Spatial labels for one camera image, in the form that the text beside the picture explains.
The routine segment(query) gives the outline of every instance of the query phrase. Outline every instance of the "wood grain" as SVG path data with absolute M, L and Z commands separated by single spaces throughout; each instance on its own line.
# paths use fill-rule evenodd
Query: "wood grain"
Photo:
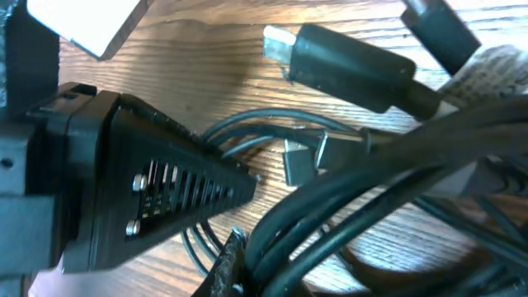
M 450 3 L 484 43 L 528 38 L 526 0 Z M 282 78 L 277 64 L 262 58 L 265 25 L 297 31 L 302 23 L 315 22 L 408 56 L 417 62 L 418 80 L 431 87 L 441 86 L 448 77 L 399 20 L 402 12 L 403 4 L 397 0 L 157 0 L 111 61 L 96 63 L 63 42 L 60 79 L 63 83 L 78 81 L 100 89 L 133 93 L 196 132 L 233 113 L 269 106 L 313 111 L 351 125 L 405 131 L 416 123 L 401 111 L 376 115 L 306 87 L 291 85 Z M 281 123 L 303 124 L 292 120 Z M 244 158 L 265 179 L 251 204 L 213 219 L 213 228 L 221 238 L 228 236 L 232 225 L 250 231 L 267 210 L 292 190 L 284 184 L 281 151 L 281 143 L 274 143 Z M 335 220 L 350 214 L 370 197 L 349 205 Z M 517 199 L 500 201 L 518 221 L 526 217 L 528 205 Z M 464 211 L 475 219 L 486 220 L 471 203 L 463 205 Z M 464 236 L 410 205 L 349 246 L 360 261 L 369 263 L 376 273 L 393 282 L 453 265 L 475 248 Z M 362 289 L 333 257 L 306 280 L 322 290 Z M 200 283 L 201 277 L 179 237 L 175 237 L 114 271 L 80 276 L 61 276 L 58 271 L 41 274 L 31 293 L 188 296 Z

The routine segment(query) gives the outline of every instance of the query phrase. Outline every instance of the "wooden table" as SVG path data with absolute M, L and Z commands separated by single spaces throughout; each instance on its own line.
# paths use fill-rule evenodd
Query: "wooden table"
M 528 39 L 526 0 L 450 0 L 483 42 Z M 300 85 L 290 85 L 277 64 L 262 58 L 262 30 L 274 24 L 297 31 L 316 22 L 360 40 L 408 56 L 417 62 L 417 79 L 439 87 L 446 74 L 399 20 L 398 0 L 157 0 L 112 61 L 96 63 L 68 42 L 61 45 L 61 82 L 78 81 L 100 89 L 133 93 L 196 132 L 238 111 L 288 106 L 317 112 L 351 125 L 408 130 L 416 123 L 391 110 L 372 114 Z M 283 120 L 283 124 L 303 123 Z M 292 189 L 284 185 L 280 143 L 267 146 L 247 163 L 265 178 L 255 200 L 213 219 L 222 238 L 232 225 L 251 230 L 262 215 Z M 351 213 L 368 197 L 337 217 Z M 466 203 L 465 211 L 485 220 Z M 502 199 L 502 206 L 522 220 L 528 206 Z M 474 244 L 446 225 L 406 206 L 349 247 L 373 273 L 399 283 L 413 272 L 449 266 L 468 256 Z M 360 290 L 329 258 L 307 276 L 322 289 Z M 119 269 L 80 276 L 58 271 L 39 275 L 37 296 L 189 296 L 202 278 L 178 236 Z

